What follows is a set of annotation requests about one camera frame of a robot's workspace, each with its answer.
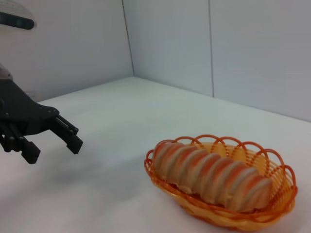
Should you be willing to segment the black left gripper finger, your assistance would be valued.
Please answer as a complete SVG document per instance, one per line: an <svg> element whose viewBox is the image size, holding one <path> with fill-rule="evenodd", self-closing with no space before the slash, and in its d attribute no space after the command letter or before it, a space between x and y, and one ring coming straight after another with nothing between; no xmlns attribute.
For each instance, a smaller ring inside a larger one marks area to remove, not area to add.
<svg viewBox="0 0 311 233"><path fill-rule="evenodd" d="M0 123L0 144L5 152L21 152L21 156L29 163L35 164L41 150L28 141L12 123Z"/></svg>
<svg viewBox="0 0 311 233"><path fill-rule="evenodd" d="M66 143L73 154L79 153L83 141L77 136L78 128L58 115L50 120L50 130Z"/></svg>

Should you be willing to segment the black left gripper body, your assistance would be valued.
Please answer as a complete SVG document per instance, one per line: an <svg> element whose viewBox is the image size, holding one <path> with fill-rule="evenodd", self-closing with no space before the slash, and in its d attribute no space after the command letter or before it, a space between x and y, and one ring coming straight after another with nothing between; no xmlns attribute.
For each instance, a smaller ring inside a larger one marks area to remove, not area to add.
<svg viewBox="0 0 311 233"><path fill-rule="evenodd" d="M13 124L22 135L34 135L46 131L46 124L59 116L54 107L32 100L14 81L0 81L0 121Z"/></svg>

